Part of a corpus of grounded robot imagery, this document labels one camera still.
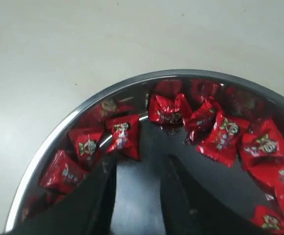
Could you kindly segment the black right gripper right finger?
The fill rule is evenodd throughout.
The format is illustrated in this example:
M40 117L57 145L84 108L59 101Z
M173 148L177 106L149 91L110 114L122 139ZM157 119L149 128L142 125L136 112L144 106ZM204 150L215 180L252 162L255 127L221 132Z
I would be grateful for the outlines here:
M175 155L167 155L161 178L161 210L168 235L262 235L206 190Z

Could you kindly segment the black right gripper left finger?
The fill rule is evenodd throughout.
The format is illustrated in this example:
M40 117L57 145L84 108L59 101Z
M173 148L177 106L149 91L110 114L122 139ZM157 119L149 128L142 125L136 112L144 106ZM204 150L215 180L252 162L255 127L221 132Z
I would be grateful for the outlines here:
M10 235L108 235L115 204L117 157L107 156L79 186Z

